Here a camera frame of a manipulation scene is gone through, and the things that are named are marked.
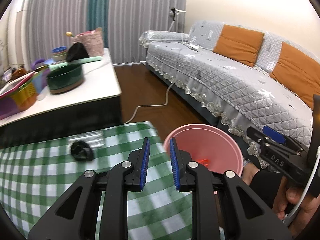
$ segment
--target teal curtain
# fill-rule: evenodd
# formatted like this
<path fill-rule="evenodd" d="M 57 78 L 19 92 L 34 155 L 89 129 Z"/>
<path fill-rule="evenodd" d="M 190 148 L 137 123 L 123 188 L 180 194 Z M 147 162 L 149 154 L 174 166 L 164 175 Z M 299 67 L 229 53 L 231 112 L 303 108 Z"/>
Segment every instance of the teal curtain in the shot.
<path fill-rule="evenodd" d="M 87 29 L 102 27 L 104 47 L 108 47 L 108 0 L 88 0 Z"/>

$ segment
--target green checkered tablecloth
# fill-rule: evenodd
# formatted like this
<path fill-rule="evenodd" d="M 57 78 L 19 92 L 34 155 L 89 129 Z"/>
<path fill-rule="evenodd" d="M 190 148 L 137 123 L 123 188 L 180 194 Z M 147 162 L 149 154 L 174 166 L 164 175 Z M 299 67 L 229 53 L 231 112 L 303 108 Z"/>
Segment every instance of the green checkered tablecloth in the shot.
<path fill-rule="evenodd" d="M 57 198 L 85 171 L 107 171 L 127 159 L 150 138 L 147 183 L 141 193 L 128 193 L 129 239 L 191 237 L 191 194 L 173 185 L 171 163 L 150 122 L 103 130 L 105 148 L 94 151 L 92 162 L 76 162 L 68 138 L 0 150 L 0 201 L 20 232 L 30 229 Z M 100 227 L 100 206 L 97 229 Z"/>

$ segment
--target black cloth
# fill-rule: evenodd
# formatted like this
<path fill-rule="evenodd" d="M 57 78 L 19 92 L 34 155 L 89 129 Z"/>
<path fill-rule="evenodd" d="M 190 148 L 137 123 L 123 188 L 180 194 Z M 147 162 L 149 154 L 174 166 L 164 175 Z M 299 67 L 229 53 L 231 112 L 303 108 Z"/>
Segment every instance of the black cloth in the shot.
<path fill-rule="evenodd" d="M 92 161 L 93 151 L 84 141 L 76 141 L 71 145 L 71 155 L 76 161 Z"/>
<path fill-rule="evenodd" d="M 73 44 L 67 52 L 67 62 L 71 62 L 77 59 L 88 58 L 88 52 L 81 42 Z"/>
<path fill-rule="evenodd" d="M 272 208 L 282 179 L 281 173 L 258 171 L 253 177 L 250 188 Z"/>

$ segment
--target stacked bowls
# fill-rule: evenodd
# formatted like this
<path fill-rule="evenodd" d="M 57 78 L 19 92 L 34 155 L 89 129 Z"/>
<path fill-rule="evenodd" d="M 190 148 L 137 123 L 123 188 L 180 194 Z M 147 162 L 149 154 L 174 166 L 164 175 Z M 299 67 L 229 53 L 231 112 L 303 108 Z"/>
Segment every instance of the stacked bowls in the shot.
<path fill-rule="evenodd" d="M 52 52 L 52 58 L 55 62 L 65 60 L 67 57 L 67 47 L 66 46 L 55 48 L 51 52 Z"/>

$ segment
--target pink basket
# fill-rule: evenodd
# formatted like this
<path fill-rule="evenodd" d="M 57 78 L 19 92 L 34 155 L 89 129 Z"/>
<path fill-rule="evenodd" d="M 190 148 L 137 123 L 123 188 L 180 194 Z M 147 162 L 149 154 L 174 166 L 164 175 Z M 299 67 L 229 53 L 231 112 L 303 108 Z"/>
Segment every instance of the pink basket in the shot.
<path fill-rule="evenodd" d="M 192 159 L 208 160 L 210 171 L 224 173 L 234 171 L 242 174 L 243 158 L 237 143 L 224 131 L 206 124 L 188 124 L 172 131 L 164 140 L 163 147 L 169 150 L 170 139 L 175 137 L 178 148 L 189 152 Z"/>
<path fill-rule="evenodd" d="M 71 37 L 72 44 L 81 42 L 87 50 L 89 57 L 103 56 L 102 32 L 88 31 Z"/>

